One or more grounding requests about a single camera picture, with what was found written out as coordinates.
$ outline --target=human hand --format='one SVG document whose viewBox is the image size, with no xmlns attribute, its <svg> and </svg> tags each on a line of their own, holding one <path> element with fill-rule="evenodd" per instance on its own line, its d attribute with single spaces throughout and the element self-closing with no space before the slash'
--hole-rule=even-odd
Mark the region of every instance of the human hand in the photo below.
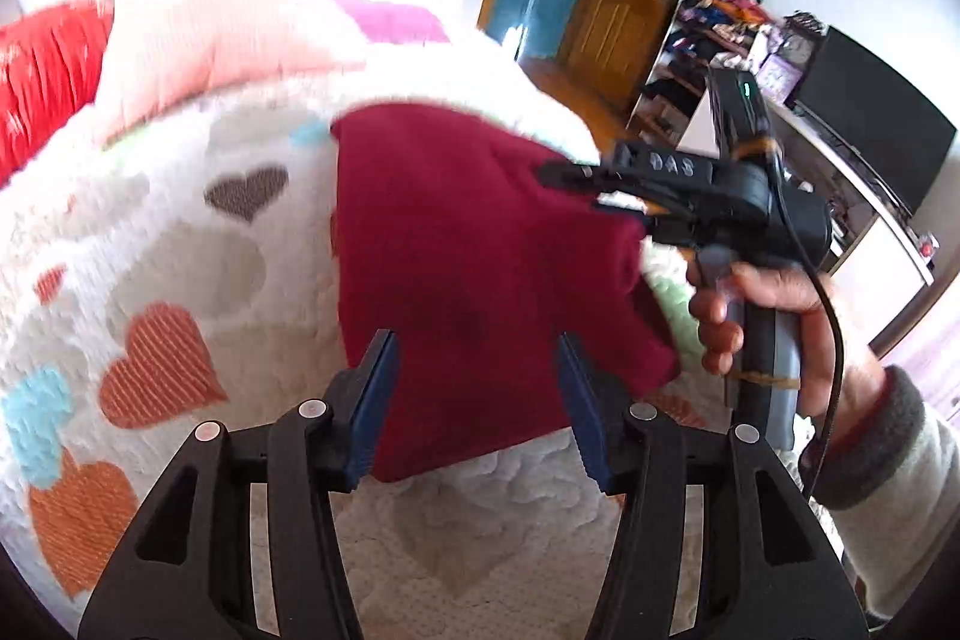
<svg viewBox="0 0 960 640">
<path fill-rule="evenodd" d="M 696 263 L 688 266 L 688 280 L 701 285 Z M 808 276 L 800 268 L 758 269 L 749 263 L 733 263 L 726 290 L 761 307 L 800 314 L 800 396 L 797 410 L 821 421 L 827 411 L 833 377 L 833 333 L 824 307 Z M 865 341 L 848 328 L 842 302 L 833 294 L 829 278 L 822 278 L 844 333 L 843 389 L 833 421 L 833 438 L 839 441 L 870 415 L 886 386 L 880 361 Z M 717 290 L 699 289 L 690 299 L 690 314 L 700 321 L 700 341 L 707 348 L 703 365 L 707 372 L 725 375 L 733 366 L 733 354 L 743 347 L 743 329 L 727 320 L 727 298 Z"/>
</svg>

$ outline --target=black tv screen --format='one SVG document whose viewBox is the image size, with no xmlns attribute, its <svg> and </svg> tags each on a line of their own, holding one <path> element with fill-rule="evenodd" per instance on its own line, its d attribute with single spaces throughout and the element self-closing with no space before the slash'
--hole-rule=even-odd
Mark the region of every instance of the black tv screen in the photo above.
<svg viewBox="0 0 960 640">
<path fill-rule="evenodd" d="M 795 101 L 869 164 L 913 215 L 956 128 L 893 67 L 831 28 Z"/>
</svg>

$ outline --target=wooden floor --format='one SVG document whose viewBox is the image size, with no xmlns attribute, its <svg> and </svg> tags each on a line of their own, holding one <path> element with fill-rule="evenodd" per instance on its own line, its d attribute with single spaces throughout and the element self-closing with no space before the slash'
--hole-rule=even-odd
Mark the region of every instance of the wooden floor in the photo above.
<svg viewBox="0 0 960 640">
<path fill-rule="evenodd" d="M 601 154 L 610 152 L 616 140 L 632 136 L 624 128 L 627 124 L 624 116 L 598 95 L 572 82 L 552 60 L 526 58 L 520 61 L 520 68 L 546 95 L 581 116 Z"/>
</svg>

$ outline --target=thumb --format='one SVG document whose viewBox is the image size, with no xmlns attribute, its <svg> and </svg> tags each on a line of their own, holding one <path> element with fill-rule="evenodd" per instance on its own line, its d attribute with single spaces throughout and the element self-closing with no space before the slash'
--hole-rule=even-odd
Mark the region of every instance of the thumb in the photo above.
<svg viewBox="0 0 960 640">
<path fill-rule="evenodd" d="M 809 313 L 821 306 L 805 271 L 795 266 L 758 269 L 749 263 L 733 263 L 731 280 L 744 299 L 770 310 Z"/>
</svg>

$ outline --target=black cable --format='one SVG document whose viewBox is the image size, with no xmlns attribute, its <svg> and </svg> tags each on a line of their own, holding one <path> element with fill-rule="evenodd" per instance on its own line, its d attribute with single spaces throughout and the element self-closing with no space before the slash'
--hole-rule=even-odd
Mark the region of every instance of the black cable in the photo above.
<svg viewBox="0 0 960 640">
<path fill-rule="evenodd" d="M 793 221 L 790 220 L 790 215 L 786 211 L 786 203 L 784 200 L 784 162 L 781 161 L 779 156 L 775 156 L 774 160 L 775 162 L 770 167 L 768 176 L 774 188 L 776 208 L 779 211 L 781 220 L 784 222 L 786 232 L 789 234 L 790 242 L 793 242 L 797 248 L 803 271 L 806 272 L 806 276 L 810 277 L 810 282 L 813 283 L 814 290 L 816 290 L 817 296 L 820 297 L 820 303 L 824 307 L 824 312 L 827 314 L 827 321 L 829 321 L 830 324 L 830 330 L 833 333 L 833 380 L 830 386 L 829 402 L 827 402 L 827 413 L 824 415 L 824 426 L 820 432 L 820 451 L 816 456 L 817 461 L 814 463 L 813 469 L 810 472 L 809 480 L 803 482 L 803 499 L 809 500 L 810 497 L 813 496 L 813 489 L 816 487 L 817 479 L 820 477 L 820 472 L 824 468 L 824 460 L 827 458 L 827 447 L 829 446 L 830 435 L 833 434 L 833 420 L 836 418 L 837 405 L 840 404 L 840 390 L 843 387 L 845 363 L 843 332 L 840 329 L 840 320 L 837 319 L 837 313 L 833 309 L 833 304 L 829 296 L 827 296 L 827 290 L 824 289 L 823 283 L 820 282 L 820 276 L 817 274 L 813 263 L 810 262 L 810 256 L 806 253 L 803 242 L 801 242 L 797 236 Z"/>
</svg>

